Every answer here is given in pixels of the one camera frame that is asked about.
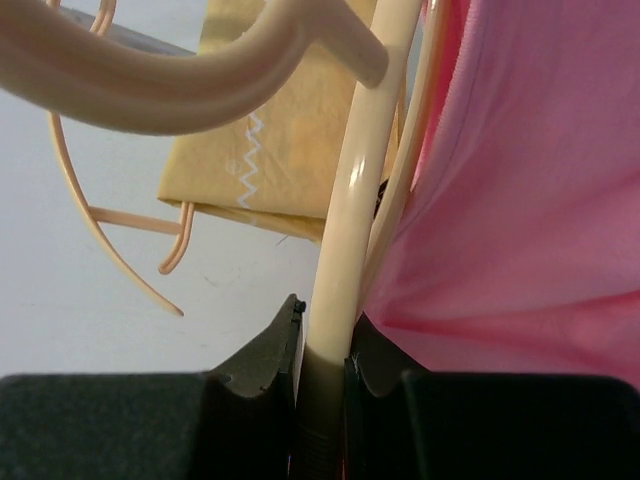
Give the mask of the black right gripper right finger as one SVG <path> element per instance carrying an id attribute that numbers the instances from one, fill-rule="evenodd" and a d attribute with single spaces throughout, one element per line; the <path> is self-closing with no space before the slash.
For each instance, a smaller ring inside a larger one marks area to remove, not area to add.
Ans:
<path id="1" fill-rule="evenodd" d="M 584 375 L 433 372 L 366 317 L 345 362 L 348 479 L 635 479 L 639 395 Z"/>

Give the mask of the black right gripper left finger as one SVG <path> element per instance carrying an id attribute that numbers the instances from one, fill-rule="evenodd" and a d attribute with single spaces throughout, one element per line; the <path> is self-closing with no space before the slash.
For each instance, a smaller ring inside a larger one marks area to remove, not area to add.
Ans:
<path id="1" fill-rule="evenodd" d="M 284 479 L 306 305 L 209 371 L 1 381 L 5 479 Z"/>

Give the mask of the pink t shirt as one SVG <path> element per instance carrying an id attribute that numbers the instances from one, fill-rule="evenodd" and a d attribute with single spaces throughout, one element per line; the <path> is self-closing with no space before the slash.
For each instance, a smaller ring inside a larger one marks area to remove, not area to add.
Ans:
<path id="1" fill-rule="evenodd" d="M 639 5 L 455 1 L 366 302 L 432 370 L 639 381 Z"/>

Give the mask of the beige hanger for pink shirt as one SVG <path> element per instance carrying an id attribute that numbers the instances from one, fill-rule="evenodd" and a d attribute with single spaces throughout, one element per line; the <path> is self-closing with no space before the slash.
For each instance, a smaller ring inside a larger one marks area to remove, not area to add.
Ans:
<path id="1" fill-rule="evenodd" d="M 271 98 L 313 43 L 357 78 L 339 157 L 306 340 L 340 363 L 404 208 L 437 81 L 450 5 L 381 1 L 363 23 L 343 1 L 271 1 L 239 39 L 201 56 L 117 45 L 41 1 L 1 5 L 1 85 L 43 108 L 150 135 L 228 124 Z"/>

